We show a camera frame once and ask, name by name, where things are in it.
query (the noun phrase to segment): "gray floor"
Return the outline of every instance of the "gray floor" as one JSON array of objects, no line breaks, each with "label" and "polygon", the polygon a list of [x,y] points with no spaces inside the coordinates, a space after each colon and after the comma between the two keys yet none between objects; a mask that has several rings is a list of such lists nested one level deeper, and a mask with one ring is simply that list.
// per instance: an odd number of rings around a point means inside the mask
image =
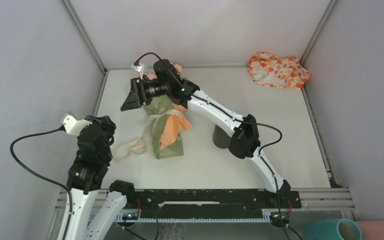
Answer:
[{"label": "gray floor", "polygon": [[[293,212],[290,226],[303,239],[304,226],[322,219],[342,218],[340,211]],[[155,239],[155,223],[136,223],[129,228],[147,240]],[[269,223],[160,223],[159,240],[286,240],[281,228]],[[290,230],[292,240],[298,237]],[[116,223],[109,229],[105,240],[137,240],[135,236],[124,231]]]}]

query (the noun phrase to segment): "orange and white cloth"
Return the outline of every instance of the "orange and white cloth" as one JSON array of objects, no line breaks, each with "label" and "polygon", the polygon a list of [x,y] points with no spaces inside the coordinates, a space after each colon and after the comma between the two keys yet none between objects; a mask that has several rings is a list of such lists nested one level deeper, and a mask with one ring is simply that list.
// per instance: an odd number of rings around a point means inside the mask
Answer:
[{"label": "orange and white cloth", "polygon": [[299,90],[310,77],[296,57],[281,58],[259,51],[251,57],[248,72],[254,83],[272,88]]}]

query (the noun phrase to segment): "cup opening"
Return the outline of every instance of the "cup opening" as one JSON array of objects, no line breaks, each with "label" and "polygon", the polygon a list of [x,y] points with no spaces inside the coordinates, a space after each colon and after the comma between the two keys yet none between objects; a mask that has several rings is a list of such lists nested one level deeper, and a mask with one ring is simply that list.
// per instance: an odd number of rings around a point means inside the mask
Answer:
[{"label": "cup opening", "polygon": [[362,238],[359,227],[351,220],[341,221],[338,230],[344,240],[360,240]]}]

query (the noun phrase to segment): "white table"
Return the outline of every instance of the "white table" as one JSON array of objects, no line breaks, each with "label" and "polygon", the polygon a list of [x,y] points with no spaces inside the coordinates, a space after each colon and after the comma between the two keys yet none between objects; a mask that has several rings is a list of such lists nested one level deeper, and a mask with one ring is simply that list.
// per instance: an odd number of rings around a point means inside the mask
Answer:
[{"label": "white table", "polygon": [[[147,117],[145,110],[120,111],[130,89],[130,79],[135,75],[133,70],[111,70],[108,74],[98,117],[108,115],[117,126],[112,149],[140,138],[144,131],[137,121]],[[252,114],[257,122],[282,131],[282,141],[264,151],[292,188],[330,188],[301,91],[257,85],[244,67],[191,68],[185,69],[184,75],[228,109],[244,116]],[[251,165],[213,144],[214,123],[195,112],[186,111],[185,115],[193,127],[180,133],[184,156],[158,160],[148,144],[143,155],[111,162],[102,187],[124,180],[134,183],[136,189],[264,188]],[[258,130],[261,144],[279,137],[274,130],[265,127]]]}]

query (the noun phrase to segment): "white wall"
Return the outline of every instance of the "white wall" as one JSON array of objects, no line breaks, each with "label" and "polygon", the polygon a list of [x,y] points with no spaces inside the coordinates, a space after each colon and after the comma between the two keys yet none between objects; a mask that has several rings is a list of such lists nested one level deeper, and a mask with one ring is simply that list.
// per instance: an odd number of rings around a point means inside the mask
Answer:
[{"label": "white wall", "polygon": [[384,219],[384,1],[340,1],[306,67],[343,185],[361,219]]},{"label": "white wall", "polygon": [[146,52],[182,66],[243,66],[257,51],[300,58],[329,0],[72,3],[106,67],[128,68]]},{"label": "white wall", "polygon": [[[57,0],[0,1],[0,240],[44,239],[59,188],[23,170],[10,143],[91,113],[101,73]],[[76,138],[62,132],[15,146],[25,164],[65,184]]]}]

